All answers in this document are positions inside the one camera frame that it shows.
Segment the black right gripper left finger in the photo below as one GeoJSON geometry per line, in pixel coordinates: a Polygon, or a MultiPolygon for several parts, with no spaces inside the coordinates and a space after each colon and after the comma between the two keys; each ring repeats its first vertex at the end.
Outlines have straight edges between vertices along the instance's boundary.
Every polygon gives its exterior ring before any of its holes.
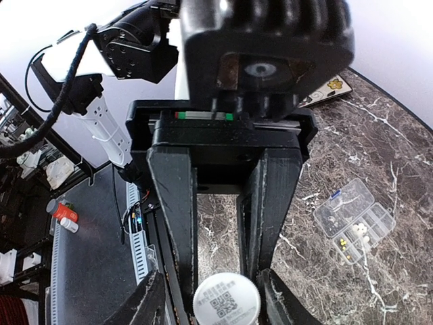
{"type": "Polygon", "coordinates": [[[152,270],[104,324],[164,324],[165,298],[164,276],[152,270]]]}

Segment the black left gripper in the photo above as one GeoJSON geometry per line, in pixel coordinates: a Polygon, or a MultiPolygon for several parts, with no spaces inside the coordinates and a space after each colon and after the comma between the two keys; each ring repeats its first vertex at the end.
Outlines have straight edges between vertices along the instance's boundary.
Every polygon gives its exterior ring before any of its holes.
{"type": "Polygon", "coordinates": [[[275,123],[235,120],[226,112],[212,118],[187,100],[135,100],[125,124],[136,184],[156,187],[185,298],[198,286],[197,178],[206,194],[237,194],[244,186],[236,200],[240,271],[254,280],[270,268],[318,132],[311,110],[298,108],[275,123]]]}

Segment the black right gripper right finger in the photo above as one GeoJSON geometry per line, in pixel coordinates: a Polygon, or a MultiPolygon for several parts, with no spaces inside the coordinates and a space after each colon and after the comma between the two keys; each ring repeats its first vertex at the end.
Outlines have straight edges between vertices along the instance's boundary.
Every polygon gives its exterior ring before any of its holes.
{"type": "Polygon", "coordinates": [[[321,324],[273,269],[260,271],[256,284],[261,298],[259,324],[321,324]]]}

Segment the white pill bottle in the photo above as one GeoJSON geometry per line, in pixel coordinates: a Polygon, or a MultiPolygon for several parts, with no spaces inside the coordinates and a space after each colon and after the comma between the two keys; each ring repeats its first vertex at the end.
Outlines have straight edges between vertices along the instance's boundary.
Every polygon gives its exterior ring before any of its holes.
{"type": "Polygon", "coordinates": [[[223,272],[207,277],[193,296],[193,314],[198,324],[255,324],[261,299],[247,277],[223,272]]]}

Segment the clear plastic pill organizer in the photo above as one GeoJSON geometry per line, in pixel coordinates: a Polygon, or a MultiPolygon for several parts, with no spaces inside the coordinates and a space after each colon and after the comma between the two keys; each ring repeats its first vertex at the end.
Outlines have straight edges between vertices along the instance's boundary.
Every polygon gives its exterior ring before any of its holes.
{"type": "Polygon", "coordinates": [[[379,202],[359,178],[354,178],[334,192],[324,203],[313,211],[313,217],[323,233],[332,240],[344,262],[349,265],[358,263],[365,253],[387,237],[395,228],[395,218],[379,202]],[[368,243],[352,232],[354,224],[367,226],[368,243]],[[351,260],[348,261],[340,251],[340,239],[348,242],[351,260]]]}

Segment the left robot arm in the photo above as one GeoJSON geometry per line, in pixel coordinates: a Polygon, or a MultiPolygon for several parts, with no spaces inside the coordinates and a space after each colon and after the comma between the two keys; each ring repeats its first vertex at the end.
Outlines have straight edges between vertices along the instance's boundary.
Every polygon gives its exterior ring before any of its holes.
{"type": "Polygon", "coordinates": [[[61,112],[82,118],[120,176],[152,196],[168,232],[179,290],[198,286],[196,196],[237,194],[241,273],[269,290],[273,251],[292,201],[313,114],[298,104],[327,76],[325,53],[353,57],[344,1],[145,1],[86,39],[118,79],[159,83],[185,58],[187,100],[137,100],[130,139],[109,119],[100,72],[74,60],[56,76],[30,64],[61,112]]]}

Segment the small yellow pills in organizer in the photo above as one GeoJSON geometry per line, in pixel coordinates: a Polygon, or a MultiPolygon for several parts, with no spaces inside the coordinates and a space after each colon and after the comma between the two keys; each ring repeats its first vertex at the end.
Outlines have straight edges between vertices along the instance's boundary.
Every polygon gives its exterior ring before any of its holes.
{"type": "Polygon", "coordinates": [[[351,254],[348,251],[348,242],[343,238],[340,239],[340,251],[343,253],[343,255],[348,261],[351,260],[351,254]]]}

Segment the square floral ceramic plate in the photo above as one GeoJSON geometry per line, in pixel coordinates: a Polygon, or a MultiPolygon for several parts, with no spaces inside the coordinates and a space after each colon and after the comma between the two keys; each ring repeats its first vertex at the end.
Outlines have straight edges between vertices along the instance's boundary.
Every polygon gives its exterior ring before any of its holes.
{"type": "Polygon", "coordinates": [[[309,107],[320,102],[324,102],[341,95],[345,95],[353,91],[353,88],[348,84],[348,82],[343,79],[339,74],[332,77],[326,83],[324,83],[320,88],[312,92],[310,95],[305,97],[301,103],[299,103],[299,108],[309,107]]]}

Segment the white bottle outside enclosure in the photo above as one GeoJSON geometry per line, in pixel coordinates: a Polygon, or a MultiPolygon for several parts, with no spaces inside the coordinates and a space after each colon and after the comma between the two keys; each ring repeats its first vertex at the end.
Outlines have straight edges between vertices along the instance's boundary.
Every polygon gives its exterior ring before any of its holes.
{"type": "Polygon", "coordinates": [[[61,219],[60,225],[73,234],[78,232],[78,224],[67,217],[61,219]]]}

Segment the red bottle outside enclosure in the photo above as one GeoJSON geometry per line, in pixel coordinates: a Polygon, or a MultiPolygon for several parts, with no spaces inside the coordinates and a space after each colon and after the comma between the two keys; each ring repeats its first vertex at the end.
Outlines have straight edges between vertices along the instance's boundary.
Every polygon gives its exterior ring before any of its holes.
{"type": "Polygon", "coordinates": [[[63,203],[56,199],[51,199],[46,206],[46,211],[52,217],[61,221],[63,218],[67,218],[75,223],[78,223],[78,214],[66,203],[63,203]]]}

